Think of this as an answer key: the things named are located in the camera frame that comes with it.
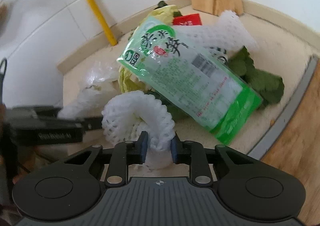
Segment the white foam fruit net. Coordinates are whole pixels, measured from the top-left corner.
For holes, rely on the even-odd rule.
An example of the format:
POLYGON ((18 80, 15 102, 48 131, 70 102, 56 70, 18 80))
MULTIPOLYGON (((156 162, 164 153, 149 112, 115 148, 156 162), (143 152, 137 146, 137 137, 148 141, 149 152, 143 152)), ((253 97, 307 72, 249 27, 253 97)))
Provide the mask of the white foam fruit net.
POLYGON ((175 122, 161 100, 140 90, 131 91, 112 98, 101 113, 103 134, 109 143, 136 141, 146 131, 145 166, 159 170, 172 164, 170 142, 175 136, 175 122))

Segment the clear plastic bag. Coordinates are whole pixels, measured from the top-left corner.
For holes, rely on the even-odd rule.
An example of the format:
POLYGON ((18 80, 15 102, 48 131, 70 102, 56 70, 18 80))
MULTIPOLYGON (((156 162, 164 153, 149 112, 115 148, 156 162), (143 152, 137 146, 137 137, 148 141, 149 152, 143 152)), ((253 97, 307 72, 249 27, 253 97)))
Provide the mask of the clear plastic bag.
POLYGON ((119 77, 119 68, 120 66, 116 61, 112 63, 95 61, 86 71, 81 87, 89 88, 90 86, 116 82, 119 77))
POLYGON ((69 120, 88 117, 97 109, 102 109, 117 95, 118 92, 112 83, 91 84, 82 89, 75 100, 64 106, 57 117, 69 120))

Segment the yellow cabbage leaves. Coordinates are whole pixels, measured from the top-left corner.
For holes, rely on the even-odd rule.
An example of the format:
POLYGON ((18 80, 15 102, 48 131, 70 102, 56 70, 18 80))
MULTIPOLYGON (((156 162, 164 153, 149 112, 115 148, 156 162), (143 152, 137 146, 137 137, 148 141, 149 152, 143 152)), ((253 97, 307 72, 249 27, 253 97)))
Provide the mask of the yellow cabbage leaves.
POLYGON ((151 11, 137 26, 129 37, 129 43, 126 50, 121 55, 121 67, 119 69, 118 83, 120 91, 127 93, 129 91, 141 90, 148 91, 150 87, 139 80, 132 72, 134 67, 132 61, 136 60, 136 52, 139 52, 139 59, 143 60, 151 53, 155 42, 165 37, 164 34, 157 34, 151 29, 157 25, 172 25, 174 17, 170 13, 162 12, 161 9, 151 11))

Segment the green snack wrapper bag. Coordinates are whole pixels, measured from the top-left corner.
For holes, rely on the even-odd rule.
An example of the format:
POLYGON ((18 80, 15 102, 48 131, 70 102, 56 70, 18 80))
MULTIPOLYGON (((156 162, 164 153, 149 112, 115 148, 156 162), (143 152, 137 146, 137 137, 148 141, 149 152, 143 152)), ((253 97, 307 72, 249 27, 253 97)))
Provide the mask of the green snack wrapper bag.
POLYGON ((262 103, 209 51, 154 17, 135 30, 118 62, 224 144, 262 103))

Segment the large dark green leaves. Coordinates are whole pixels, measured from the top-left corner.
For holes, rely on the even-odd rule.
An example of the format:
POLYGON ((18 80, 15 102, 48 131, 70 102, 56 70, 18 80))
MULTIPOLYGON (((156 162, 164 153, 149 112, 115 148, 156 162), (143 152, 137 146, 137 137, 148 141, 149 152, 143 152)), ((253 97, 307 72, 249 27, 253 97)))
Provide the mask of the large dark green leaves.
POLYGON ((155 45, 145 63, 149 84, 198 122, 216 125, 244 95, 251 106, 280 101, 284 83, 280 76, 259 70, 243 47, 226 64, 206 49, 182 44, 155 45))

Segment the red drink carton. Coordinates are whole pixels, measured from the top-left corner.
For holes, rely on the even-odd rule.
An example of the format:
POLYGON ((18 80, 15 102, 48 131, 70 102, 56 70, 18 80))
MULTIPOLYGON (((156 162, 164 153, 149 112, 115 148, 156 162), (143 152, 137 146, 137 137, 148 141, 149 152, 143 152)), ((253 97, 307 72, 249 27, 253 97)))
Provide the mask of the red drink carton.
POLYGON ((183 15, 180 17, 174 17, 172 21, 173 25, 183 25, 183 26, 196 26, 202 25, 202 21, 199 13, 183 15))

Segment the wooden cutting board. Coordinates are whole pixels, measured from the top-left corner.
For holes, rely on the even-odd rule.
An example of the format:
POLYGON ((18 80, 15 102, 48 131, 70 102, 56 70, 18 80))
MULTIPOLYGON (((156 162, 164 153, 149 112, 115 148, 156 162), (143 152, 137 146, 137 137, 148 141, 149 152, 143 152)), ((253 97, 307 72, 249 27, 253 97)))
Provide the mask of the wooden cutting board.
POLYGON ((298 217, 319 225, 319 56, 310 57, 286 107, 248 155, 297 177, 306 190, 298 217))

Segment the dark green leafy vegetable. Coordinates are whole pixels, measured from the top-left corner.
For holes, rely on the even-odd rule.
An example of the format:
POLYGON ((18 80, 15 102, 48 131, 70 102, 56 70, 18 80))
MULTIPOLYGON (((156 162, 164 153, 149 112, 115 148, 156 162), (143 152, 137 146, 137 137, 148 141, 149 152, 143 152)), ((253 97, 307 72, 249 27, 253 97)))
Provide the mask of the dark green leafy vegetable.
POLYGON ((162 12, 170 13, 174 18, 182 16, 176 5, 169 5, 164 0, 161 0, 155 9, 161 9, 162 12))

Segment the yellow gas pipe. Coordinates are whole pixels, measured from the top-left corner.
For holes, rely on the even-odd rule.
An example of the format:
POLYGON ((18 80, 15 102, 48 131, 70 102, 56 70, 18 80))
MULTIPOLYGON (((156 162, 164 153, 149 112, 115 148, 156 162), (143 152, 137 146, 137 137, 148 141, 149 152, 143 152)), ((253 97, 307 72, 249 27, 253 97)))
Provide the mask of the yellow gas pipe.
POLYGON ((108 26, 102 12, 100 11, 99 7, 97 6, 95 0, 86 0, 89 7, 91 8, 91 11, 93 12, 95 18, 99 22, 101 28, 103 29, 104 35, 108 42, 115 46, 118 44, 116 37, 114 36, 113 32, 111 31, 110 27, 108 26))

